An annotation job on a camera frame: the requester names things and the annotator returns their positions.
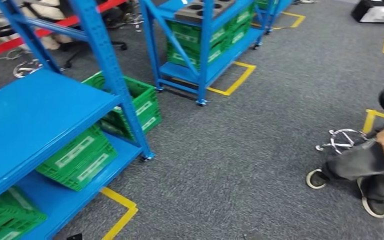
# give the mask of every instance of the shelf upright post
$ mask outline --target shelf upright post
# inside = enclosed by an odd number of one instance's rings
[[[112,93],[120,97],[119,107],[123,110],[136,142],[143,150],[145,159],[152,159],[154,154],[148,145],[141,125],[136,117],[136,111],[132,104],[132,97],[124,81],[123,72],[116,59],[111,40],[102,17],[97,12],[95,0],[71,0],[71,7],[79,18],[79,23],[87,36],[89,45],[96,57],[98,65],[105,77],[106,84]]]
[[[155,43],[155,31],[154,31],[154,16],[149,11],[147,4],[144,2],[141,2],[139,4],[140,6],[140,12],[142,13],[142,17],[144,19],[142,29],[145,33],[146,38],[146,46],[150,55],[150,62],[151,62],[151,69],[152,74],[155,80],[155,89],[157,91],[162,91],[164,88],[160,83],[160,79],[162,79],[159,66],[160,61],[157,56],[157,44]]]
[[[268,0],[267,11],[265,12],[263,17],[261,16],[262,13],[259,9],[258,4],[255,5],[255,12],[257,13],[257,18],[258,18],[258,21],[260,23],[260,29],[263,30],[262,35],[260,35],[255,42],[256,46],[261,46],[263,44],[263,42],[261,41],[261,39],[263,38],[263,35],[266,33],[270,33],[272,31],[272,26],[269,23],[270,23],[270,21],[272,21],[272,23],[273,23],[274,17],[273,16],[271,17],[270,9],[272,9],[274,2],[275,2],[275,0]]]
[[[60,74],[60,68],[45,49],[39,38],[35,35],[32,28],[12,18],[12,16],[17,16],[25,20],[25,16],[21,13],[20,8],[12,0],[0,0],[0,10],[11,24],[11,28],[21,36],[43,67]]]
[[[281,2],[283,2],[283,1],[289,1],[290,2],[291,0],[278,0],[276,6],[274,7],[273,15],[268,20],[267,31],[266,31],[267,34],[271,33],[273,31],[272,26],[273,26],[273,23],[275,22],[276,18],[279,15],[278,11],[279,11]],[[270,2],[268,3],[269,6],[267,9],[272,9],[273,4],[274,4],[273,2],[274,2],[274,0],[270,0]]]
[[[214,1],[206,0],[204,1],[204,12],[202,15],[202,25],[201,25],[201,50],[199,56],[200,62],[200,71],[198,78],[198,99],[196,103],[205,106],[207,105],[207,100],[205,100],[205,95],[207,92],[206,82],[207,82],[207,69],[208,69],[208,58],[210,54],[210,37],[211,37],[211,20],[213,18],[213,8]]]

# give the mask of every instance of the chair wheel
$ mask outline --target chair wheel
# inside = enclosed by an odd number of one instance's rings
[[[126,51],[126,50],[127,50],[127,44],[125,44],[125,43],[124,43],[124,44],[121,44],[121,45],[120,45],[120,50],[121,50],[121,51]]]
[[[72,66],[73,66],[72,63],[69,61],[64,64],[64,68],[66,69],[70,69]]]

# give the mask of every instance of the black device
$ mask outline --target black device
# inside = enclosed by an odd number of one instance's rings
[[[360,0],[351,16],[359,23],[384,24],[384,0]]]

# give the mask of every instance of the black sneaker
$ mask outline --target black sneaker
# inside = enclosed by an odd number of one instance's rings
[[[364,190],[367,186],[364,183],[363,178],[357,179],[357,185],[361,192],[361,203],[364,210],[368,212],[372,217],[383,219],[384,218],[384,200],[375,200],[365,197]]]
[[[320,168],[317,168],[307,174],[305,182],[312,189],[321,189],[329,182],[328,176],[326,176]]]

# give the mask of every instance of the red barrier tape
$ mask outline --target red barrier tape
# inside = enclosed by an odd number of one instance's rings
[[[120,5],[126,1],[127,0],[108,0],[108,1],[102,3],[98,6],[98,11],[101,13],[101,12],[106,11],[108,9],[111,9],[117,5]],[[78,22],[79,22],[79,19],[77,18],[77,16],[71,16],[71,17],[68,17],[64,20],[57,22],[56,24],[62,25],[64,27],[68,27],[68,26],[77,24]],[[52,32],[49,30],[46,30],[46,29],[38,29],[35,31],[35,33],[40,38],[40,37],[49,35]],[[12,40],[0,43],[0,54],[3,52],[6,52],[8,50],[11,50],[13,48],[16,48],[22,44],[24,44],[24,42],[21,39],[21,37],[17,37],[17,38],[14,38]]]

